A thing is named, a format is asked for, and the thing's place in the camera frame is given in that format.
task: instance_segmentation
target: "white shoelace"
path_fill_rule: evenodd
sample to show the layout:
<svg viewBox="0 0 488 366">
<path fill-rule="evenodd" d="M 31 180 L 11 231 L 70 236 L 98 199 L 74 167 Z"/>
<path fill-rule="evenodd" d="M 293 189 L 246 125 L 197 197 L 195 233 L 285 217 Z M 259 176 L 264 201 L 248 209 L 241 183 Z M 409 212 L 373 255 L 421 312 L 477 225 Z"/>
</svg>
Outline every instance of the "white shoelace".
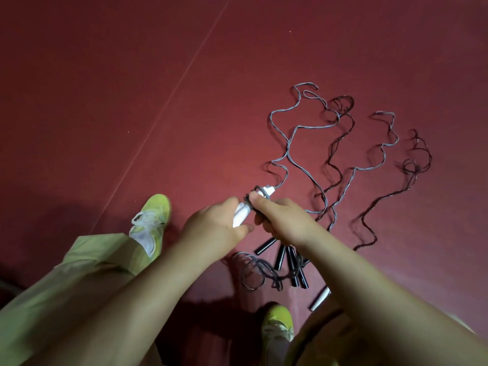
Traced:
<svg viewBox="0 0 488 366">
<path fill-rule="evenodd" d="M 147 228 L 154 228 L 154 227 L 159 227 L 162 224 L 164 224 L 165 221 L 161 219 L 161 217 L 158 217 L 156 212 L 143 212 L 140 211 L 138 214 L 132 218 L 132 224 L 134 226 L 141 226 L 141 227 L 147 227 Z"/>
<path fill-rule="evenodd" d="M 263 333 L 269 339 L 285 338 L 289 342 L 292 341 L 295 336 L 293 333 L 293 326 L 288 330 L 286 326 L 279 321 L 273 321 L 272 324 L 264 326 Z"/>
</svg>

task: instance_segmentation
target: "black jump rope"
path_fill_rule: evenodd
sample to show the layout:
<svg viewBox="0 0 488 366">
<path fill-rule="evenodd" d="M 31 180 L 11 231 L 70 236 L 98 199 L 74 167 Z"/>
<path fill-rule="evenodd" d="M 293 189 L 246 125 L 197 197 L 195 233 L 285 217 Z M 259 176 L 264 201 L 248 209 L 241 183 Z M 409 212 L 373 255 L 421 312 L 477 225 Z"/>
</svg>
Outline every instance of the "black jump rope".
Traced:
<svg viewBox="0 0 488 366">
<path fill-rule="evenodd" d="M 286 179 L 288 178 L 288 168 L 286 166 L 278 163 L 279 161 L 283 160 L 284 158 L 287 158 L 294 166 L 300 168 L 302 170 L 302 172 L 304 172 L 312 180 L 314 185 L 320 191 L 319 195 L 321 196 L 321 199 L 324 202 L 324 208 L 321 209 L 320 211 L 309 211 L 309 210 L 306 210 L 306 211 L 308 213 L 317 215 L 317 217 L 315 218 L 315 221 L 321 220 L 326 214 L 329 213 L 329 211 L 331 211 L 332 212 L 331 221 L 329 223 L 329 226 L 327 227 L 327 231 L 330 232 L 331 228 L 334 226 L 335 222 L 337 221 L 337 212 L 335 210 L 335 207 L 344 199 L 345 192 L 348 190 L 348 188 L 349 188 L 349 186 L 350 186 L 350 184 L 351 184 L 351 182 L 352 182 L 352 180 L 356 174 L 356 171 L 369 171 L 369 170 L 373 170 L 373 169 L 381 167 L 386 162 L 386 152 L 384 150 L 384 147 L 394 146 L 395 144 L 397 144 L 399 141 L 399 136 L 393 131 L 393 124 L 395 121 L 395 114 L 393 112 L 378 111 L 378 112 L 373 113 L 372 119 L 376 119 L 375 116 L 382 116 L 382 115 L 391 116 L 391 122 L 390 122 L 390 125 L 388 127 L 387 136 L 389 139 L 392 139 L 392 141 L 390 141 L 388 143 L 382 143 L 382 144 L 377 145 L 377 147 L 381 150 L 381 153 L 383 155 L 383 159 L 379 164 L 377 164 L 375 166 L 366 167 L 366 168 L 361 168 L 361 167 L 348 168 L 348 170 L 351 173 L 351 176 L 350 176 L 349 180 L 347 181 L 347 183 L 345 184 L 345 186 L 344 186 L 340 196 L 338 197 L 338 199 L 331 206 L 329 206 L 328 200 L 326 197 L 326 193 L 328 191 L 332 190 L 333 188 L 339 186 L 344 180 L 343 173 L 340 171 L 340 169 L 337 166 L 335 166 L 334 164 L 331 163 L 331 160 L 332 160 L 332 157 L 334 156 L 334 154 L 338 150 L 339 142 L 341 140 L 343 140 L 345 138 L 345 136 L 347 136 L 349 133 L 351 133 L 352 129 L 354 128 L 355 121 L 354 121 L 354 118 L 349 113 L 351 111 L 351 109 L 354 107 L 354 99 L 349 95 L 343 95 L 343 96 L 333 98 L 331 100 L 331 103 L 333 103 L 337 107 L 337 110 L 333 110 L 333 109 L 330 109 L 328 107 L 328 103 L 326 100 L 319 97 L 314 92 L 309 91 L 309 90 L 303 90 L 302 92 L 300 92 L 298 87 L 304 86 L 304 85 L 311 86 L 314 89 L 318 90 L 318 86 L 313 84 L 312 82 L 300 83 L 298 85 L 293 86 L 293 89 L 298 94 L 296 104 L 294 106 L 288 108 L 288 109 L 274 110 L 269 115 L 269 121 L 272 124 L 272 126 L 286 140 L 286 148 L 285 148 L 284 155 L 278 159 L 272 160 L 270 163 L 274 166 L 281 167 L 285 170 L 285 176 L 284 176 L 282 182 L 279 183 L 277 186 L 275 186 L 275 189 L 281 187 L 284 184 L 284 182 L 286 181 Z M 302 125 L 298 125 L 293 130 L 293 133 L 290 136 L 290 138 L 288 138 L 273 122 L 273 114 L 275 114 L 276 112 L 286 112 L 286 111 L 289 111 L 289 110 L 296 108 L 300 104 L 302 96 L 305 98 L 309 98 L 309 99 L 320 100 L 320 102 L 324 106 L 324 110 L 326 112 L 332 112 L 333 114 L 335 114 L 336 120 L 332 124 L 327 124 L 324 126 L 302 126 Z M 305 170 L 302 166 L 298 165 L 291 158 L 290 152 L 289 152 L 290 151 L 290 145 L 291 145 L 291 142 L 292 142 L 292 140 L 293 140 L 298 129 L 300 129 L 300 128 L 305 128 L 305 129 L 330 128 L 330 127 L 337 125 L 339 123 L 340 119 L 344 116 L 348 117 L 351 120 L 351 125 L 342 135 L 340 135 L 338 138 L 336 138 L 332 142 L 332 144 L 329 146 L 328 158 L 325 162 L 325 165 L 328 165 L 328 166 L 330 166 L 336 170 L 336 172 L 339 174 L 339 180 L 336 183 L 330 185 L 328 188 L 322 189 L 320 184 L 318 184 L 315 181 L 315 179 L 312 177 L 312 175 L 307 170 Z M 420 166 L 414 159 L 409 158 L 409 159 L 404 160 L 404 162 L 401 163 L 400 165 L 397 165 L 398 169 L 402 173 L 404 173 L 406 176 L 404 187 L 400 190 L 397 190 L 397 191 L 394 191 L 392 193 L 389 193 L 389 194 L 386 194 L 386 195 L 383 195 L 383 196 L 376 198 L 363 213 L 358 215 L 358 217 L 355 220 L 361 221 L 362 225 L 364 227 L 366 227 L 369 230 L 369 232 L 372 234 L 373 240 L 370 242 L 362 242 L 361 244 L 355 246 L 353 248 L 354 251 L 357 251 L 358 249 L 363 248 L 365 246 L 372 246 L 378 241 L 378 237 L 376 236 L 375 232 L 364 221 L 366 215 L 369 212 L 371 212 L 381 200 L 386 199 L 390 196 L 395 196 L 395 195 L 401 194 L 407 190 L 410 190 L 411 187 L 417 181 L 417 176 L 420 173 L 424 173 L 424 172 L 429 170 L 430 165 L 432 163 L 432 154 L 430 153 L 430 150 L 429 150 L 426 142 L 421 137 L 419 137 L 418 132 L 415 129 L 413 129 L 413 133 L 414 133 L 414 136 L 410 140 L 414 141 L 414 145 L 410 151 L 411 152 L 413 152 L 415 150 L 423 151 L 424 153 L 427 154 L 428 162 L 425 166 Z M 260 190 L 265 198 L 270 199 L 268 193 L 262 187 L 256 186 L 254 188 L 254 190 Z M 245 200 L 247 200 L 249 206 L 252 206 L 252 204 L 249 203 L 248 198 L 249 198 L 249 195 L 246 195 Z M 276 288 L 278 291 L 281 291 L 283 289 L 283 280 L 290 279 L 292 286 L 294 286 L 294 287 L 301 286 L 302 288 L 307 289 L 308 288 L 308 282 L 307 282 L 307 279 L 305 277 L 305 274 L 303 273 L 303 268 L 310 261 L 308 259 L 304 259 L 300 255 L 300 253 L 296 252 L 295 248 L 293 246 L 285 246 L 282 243 L 280 244 L 274 266 L 272 266 L 265 259 L 259 258 L 259 256 L 263 252 L 265 252 L 270 246 L 272 246 L 276 241 L 277 240 L 275 238 L 271 238 L 271 239 L 265 241 L 256 250 L 254 250 L 255 255 L 252 255 L 252 254 L 249 254 L 246 252 L 235 253 L 234 259 L 238 263 L 244 264 L 244 267 L 241 270 L 241 274 L 239 276 L 240 284 L 243 287 L 245 287 L 247 290 L 254 291 L 254 290 L 260 288 L 265 283 L 266 279 L 271 279 L 273 282 L 272 287 Z M 279 272 L 282 269 L 285 254 L 286 254 L 287 263 L 288 263 L 288 273 L 286 275 L 280 276 Z M 252 286 L 249 284 L 249 279 L 250 279 L 250 277 L 255 276 L 256 274 L 258 274 L 261 277 L 261 279 L 257 285 Z"/>
</svg>

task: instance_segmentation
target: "floor line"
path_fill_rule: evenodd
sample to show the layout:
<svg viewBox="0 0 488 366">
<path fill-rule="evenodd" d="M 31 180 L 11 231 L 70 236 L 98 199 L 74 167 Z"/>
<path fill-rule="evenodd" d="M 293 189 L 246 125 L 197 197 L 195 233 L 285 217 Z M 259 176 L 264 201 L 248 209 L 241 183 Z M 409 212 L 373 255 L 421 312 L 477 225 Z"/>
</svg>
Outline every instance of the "floor line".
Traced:
<svg viewBox="0 0 488 366">
<path fill-rule="evenodd" d="M 131 162 L 129 163 L 129 165 L 127 166 L 124 174 L 122 175 L 122 177 L 120 178 L 120 181 L 117 183 L 115 189 L 113 190 L 112 192 L 112 195 L 110 195 L 110 197 L 108 198 L 108 201 L 107 203 L 105 204 L 105 206 L 103 207 L 103 210 L 102 212 L 100 213 L 100 215 L 98 216 L 97 220 L 95 221 L 95 223 L 93 224 L 93 227 L 90 229 L 90 232 L 88 233 L 89 235 L 91 235 L 93 233 L 93 230 L 95 229 L 95 227 L 97 227 L 98 225 L 98 222 L 100 222 L 100 219 L 101 217 L 104 215 L 105 211 L 107 210 L 108 208 L 108 205 L 112 202 L 112 199 L 113 197 L 115 196 L 115 194 L 117 193 L 117 191 L 119 190 L 120 188 L 120 185 L 122 185 L 122 182 L 124 182 L 125 178 L 127 177 L 127 174 L 129 173 L 130 169 L 132 168 L 132 165 L 134 164 L 134 162 L 136 161 L 137 157 L 139 156 L 139 153 L 141 152 L 141 150 L 143 149 L 144 145 L 146 144 L 147 140 L 149 139 L 150 135 L 152 134 L 154 128 L 156 127 L 157 123 L 159 122 L 159 120 L 161 119 L 162 117 L 162 114 L 164 113 L 164 111 L 166 110 L 166 108 L 168 107 L 169 103 L 171 102 L 171 100 L 173 99 L 173 96 L 174 94 L 176 93 L 176 91 L 178 90 L 178 88 L 180 87 L 181 83 L 183 82 L 183 80 L 185 79 L 186 75 L 188 74 L 188 72 L 190 71 L 190 68 L 192 67 L 193 63 L 195 62 L 197 56 L 200 54 L 200 51 L 202 50 L 203 46 L 205 45 L 205 43 L 207 42 L 208 38 L 210 37 L 210 35 L 212 34 L 213 30 L 215 29 L 215 26 L 217 25 L 217 23 L 219 22 L 222 14 L 224 13 L 224 11 L 227 9 L 227 6 L 229 5 L 230 3 L 230 0 L 227 0 L 225 5 L 223 6 L 222 10 L 220 11 L 219 15 L 217 15 L 217 17 L 215 18 L 215 21 L 214 23 L 212 24 L 212 26 L 210 27 L 209 31 L 207 32 L 204 40 L 202 41 L 202 43 L 200 44 L 200 46 L 198 47 L 197 51 L 195 52 L 195 54 L 193 55 L 191 61 L 188 63 L 188 65 L 186 66 L 186 69 L 185 71 L 183 72 L 183 74 L 181 75 L 181 78 L 180 80 L 178 81 L 178 83 L 175 85 L 173 91 L 171 92 L 171 94 L 169 95 L 169 98 L 168 100 L 166 101 L 166 103 L 164 103 L 161 111 L 159 112 L 159 114 L 156 116 L 156 119 L 155 121 L 153 122 L 152 126 L 150 127 L 146 137 L 144 138 L 144 140 L 142 141 L 140 147 L 138 148 L 136 154 L 134 155 L 134 157 L 132 158 Z"/>
</svg>

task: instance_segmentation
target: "yellow shoe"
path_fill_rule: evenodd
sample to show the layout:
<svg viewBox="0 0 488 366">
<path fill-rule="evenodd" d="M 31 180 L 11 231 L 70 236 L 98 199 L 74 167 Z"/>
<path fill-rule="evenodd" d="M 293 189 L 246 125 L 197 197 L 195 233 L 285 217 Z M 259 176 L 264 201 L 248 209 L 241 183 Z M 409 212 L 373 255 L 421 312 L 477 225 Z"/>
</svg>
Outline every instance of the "yellow shoe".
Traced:
<svg viewBox="0 0 488 366">
<path fill-rule="evenodd" d="M 151 260 L 161 253 L 162 234 L 171 216 L 171 203 L 162 194 L 151 196 L 132 218 L 129 236 L 141 244 Z"/>
<path fill-rule="evenodd" d="M 275 304 L 266 313 L 263 324 L 261 325 L 263 353 L 260 366 L 267 365 L 268 349 L 272 340 L 280 339 L 291 342 L 293 337 L 293 320 L 290 311 L 281 304 Z"/>
</svg>

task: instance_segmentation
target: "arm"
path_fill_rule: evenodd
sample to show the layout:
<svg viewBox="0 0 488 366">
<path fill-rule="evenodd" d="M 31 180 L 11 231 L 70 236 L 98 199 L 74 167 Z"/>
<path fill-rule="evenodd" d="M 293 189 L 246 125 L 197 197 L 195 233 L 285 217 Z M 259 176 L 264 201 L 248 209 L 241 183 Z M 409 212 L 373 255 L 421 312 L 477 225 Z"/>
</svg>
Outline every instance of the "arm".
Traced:
<svg viewBox="0 0 488 366">
<path fill-rule="evenodd" d="M 327 233 L 290 200 L 249 195 L 266 231 L 293 245 L 319 270 L 348 315 L 399 365 L 488 364 L 484 342 L 397 285 Z"/>
<path fill-rule="evenodd" d="M 186 289 L 249 232 L 232 227 L 237 204 L 232 197 L 192 215 L 178 243 L 25 365 L 138 365 Z"/>
</svg>

